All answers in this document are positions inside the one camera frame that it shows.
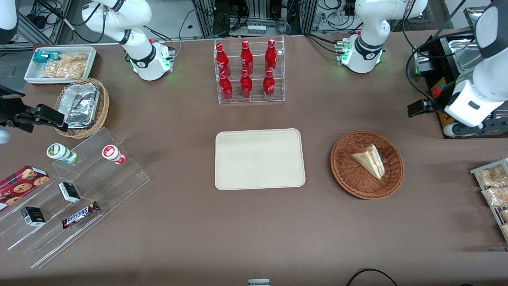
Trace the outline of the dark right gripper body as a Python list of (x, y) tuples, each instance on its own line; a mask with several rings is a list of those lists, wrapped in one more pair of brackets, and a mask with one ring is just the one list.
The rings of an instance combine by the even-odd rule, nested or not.
[(22, 97), (25, 94), (0, 85), (0, 125), (5, 127), (17, 114), (25, 112)]

